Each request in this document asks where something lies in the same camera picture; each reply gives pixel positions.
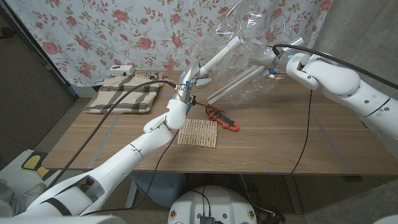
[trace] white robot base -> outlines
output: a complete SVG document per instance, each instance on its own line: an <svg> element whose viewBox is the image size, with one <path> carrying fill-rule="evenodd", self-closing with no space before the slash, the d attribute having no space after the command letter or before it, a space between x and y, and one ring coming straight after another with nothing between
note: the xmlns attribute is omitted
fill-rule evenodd
<svg viewBox="0 0 398 224"><path fill-rule="evenodd" d="M202 196L203 188L196 188L177 199L170 209L167 223L257 223L252 205L240 194L226 187L210 185L206 186L204 191L204 196L209 201L207 202L207 199Z"/></svg>

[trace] red tool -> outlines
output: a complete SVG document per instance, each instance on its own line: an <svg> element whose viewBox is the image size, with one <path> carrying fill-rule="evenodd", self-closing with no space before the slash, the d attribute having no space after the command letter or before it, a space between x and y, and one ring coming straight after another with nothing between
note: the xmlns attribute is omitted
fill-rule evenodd
<svg viewBox="0 0 398 224"><path fill-rule="evenodd" d="M223 115L223 110L212 107L210 105L206 106L206 113L209 116L209 119L213 121L217 121L220 123L223 128L226 128L231 131L238 131L239 126L235 123L235 121L230 120L225 115Z"/></svg>

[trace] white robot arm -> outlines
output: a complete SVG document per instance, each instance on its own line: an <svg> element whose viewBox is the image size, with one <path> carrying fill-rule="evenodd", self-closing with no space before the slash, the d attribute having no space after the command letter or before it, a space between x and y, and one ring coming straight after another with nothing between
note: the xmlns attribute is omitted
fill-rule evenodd
<svg viewBox="0 0 398 224"><path fill-rule="evenodd" d="M327 98L351 108L398 139L398 101L368 85L354 70L339 67L318 55L284 52L276 57L270 47L257 55L256 62L286 71L311 90L322 86Z"/></svg>
<svg viewBox="0 0 398 224"><path fill-rule="evenodd" d="M169 130L179 130L185 124L185 117L195 96L190 94L192 85L203 88L211 79L206 74L224 55L243 42L240 36L231 39L206 65L192 63L179 78L175 94L169 101L169 112L164 113L144 126L144 134L122 148L99 167L84 174L54 185L18 217L62 215L81 216L99 210L119 183L151 152L167 144L172 138ZM78 183L90 180L89 189L81 189Z"/></svg>

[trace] plaid cloth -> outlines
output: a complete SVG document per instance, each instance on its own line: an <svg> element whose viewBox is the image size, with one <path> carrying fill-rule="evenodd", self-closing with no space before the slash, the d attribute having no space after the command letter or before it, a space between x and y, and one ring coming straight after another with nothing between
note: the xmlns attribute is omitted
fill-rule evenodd
<svg viewBox="0 0 398 224"><path fill-rule="evenodd" d="M84 112L94 114L105 114L110 107L122 97L127 91L135 86L151 80L162 80L164 72L148 72L133 74L131 76L109 77L99 89L97 99ZM164 83L154 83L142 86L123 99L113 110L112 114L123 113L145 113L150 111L152 102L157 94L157 89Z"/></svg>

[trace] floral curtain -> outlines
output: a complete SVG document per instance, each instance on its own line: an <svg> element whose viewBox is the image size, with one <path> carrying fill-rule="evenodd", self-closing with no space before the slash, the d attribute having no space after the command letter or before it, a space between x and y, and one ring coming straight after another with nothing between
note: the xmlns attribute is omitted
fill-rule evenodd
<svg viewBox="0 0 398 224"><path fill-rule="evenodd" d="M332 0L263 0L256 7L269 29L264 38L294 39L311 47ZM186 47L214 32L227 0L7 0L72 85L101 85L112 65L183 70ZM285 30L271 29L283 23Z"/></svg>

